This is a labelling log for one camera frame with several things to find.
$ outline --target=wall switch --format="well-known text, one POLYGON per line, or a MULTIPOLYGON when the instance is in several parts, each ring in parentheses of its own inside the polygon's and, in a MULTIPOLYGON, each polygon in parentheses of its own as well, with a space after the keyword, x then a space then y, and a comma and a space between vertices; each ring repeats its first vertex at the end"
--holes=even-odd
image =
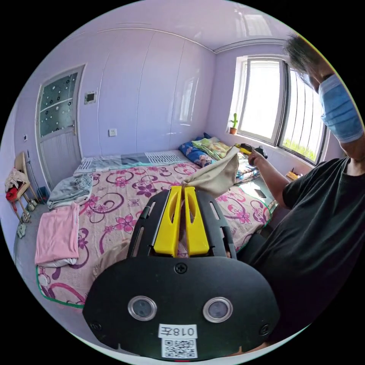
POLYGON ((117 130, 115 128, 109 130, 109 137, 114 137, 117 135, 117 130))

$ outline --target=man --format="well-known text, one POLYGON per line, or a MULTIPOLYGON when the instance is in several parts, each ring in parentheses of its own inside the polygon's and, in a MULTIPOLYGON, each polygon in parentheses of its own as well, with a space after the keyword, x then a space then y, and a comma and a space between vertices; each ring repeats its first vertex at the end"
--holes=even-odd
POLYGON ((281 312, 260 348, 295 334, 324 311, 365 241, 365 134, 360 118, 341 81, 305 40, 291 37, 286 51, 291 66, 319 93, 322 121, 348 157, 320 163, 293 182, 259 153, 249 157, 280 206, 290 209, 265 242, 249 242, 239 257, 266 278, 281 312))

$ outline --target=black t-shirt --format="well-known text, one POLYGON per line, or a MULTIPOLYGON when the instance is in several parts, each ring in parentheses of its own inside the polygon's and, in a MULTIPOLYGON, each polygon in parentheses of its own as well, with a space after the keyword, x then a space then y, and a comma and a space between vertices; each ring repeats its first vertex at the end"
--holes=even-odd
POLYGON ((350 159, 324 162, 289 183, 291 211, 247 264, 270 283, 281 316, 269 341, 311 324, 348 278, 365 241, 365 175, 345 173, 350 159))

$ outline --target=door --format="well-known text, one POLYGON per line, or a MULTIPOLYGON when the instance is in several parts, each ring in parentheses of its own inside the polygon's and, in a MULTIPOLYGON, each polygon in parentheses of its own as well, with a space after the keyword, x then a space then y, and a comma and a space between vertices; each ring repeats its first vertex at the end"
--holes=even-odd
POLYGON ((84 66, 57 75, 41 87, 36 120, 37 147, 52 191, 81 163, 77 101, 84 66))

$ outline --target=red bag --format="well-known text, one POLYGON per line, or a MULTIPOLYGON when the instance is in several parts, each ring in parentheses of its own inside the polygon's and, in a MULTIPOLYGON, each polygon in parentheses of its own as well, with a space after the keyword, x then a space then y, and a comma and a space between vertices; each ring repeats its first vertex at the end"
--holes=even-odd
POLYGON ((18 193, 18 189, 16 187, 12 187, 7 193, 6 193, 6 198, 9 201, 13 201, 14 199, 16 199, 16 195, 18 193))

